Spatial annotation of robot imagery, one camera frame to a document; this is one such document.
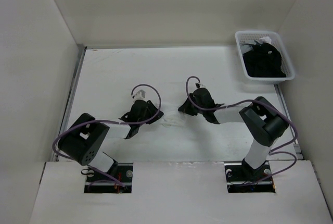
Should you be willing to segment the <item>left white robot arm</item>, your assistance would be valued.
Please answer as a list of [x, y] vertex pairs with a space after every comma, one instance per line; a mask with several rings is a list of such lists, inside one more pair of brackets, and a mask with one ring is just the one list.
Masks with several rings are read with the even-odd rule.
[[130, 139], [138, 134], [143, 124], [152, 124], [164, 113], [152, 101], [138, 99], [129, 112], [120, 118], [120, 123], [97, 122], [88, 113], [83, 113], [71, 126], [68, 133], [57, 143], [60, 151], [78, 162], [99, 171], [104, 181], [112, 181], [117, 175], [118, 163], [100, 150], [105, 138]]

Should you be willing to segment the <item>white tank top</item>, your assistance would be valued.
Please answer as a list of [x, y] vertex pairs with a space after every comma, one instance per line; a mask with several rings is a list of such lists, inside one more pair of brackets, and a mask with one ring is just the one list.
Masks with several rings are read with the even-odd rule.
[[163, 103], [161, 112], [163, 116], [157, 121], [157, 124], [164, 127], [184, 127], [187, 121], [187, 115], [178, 111], [179, 106], [171, 103]]

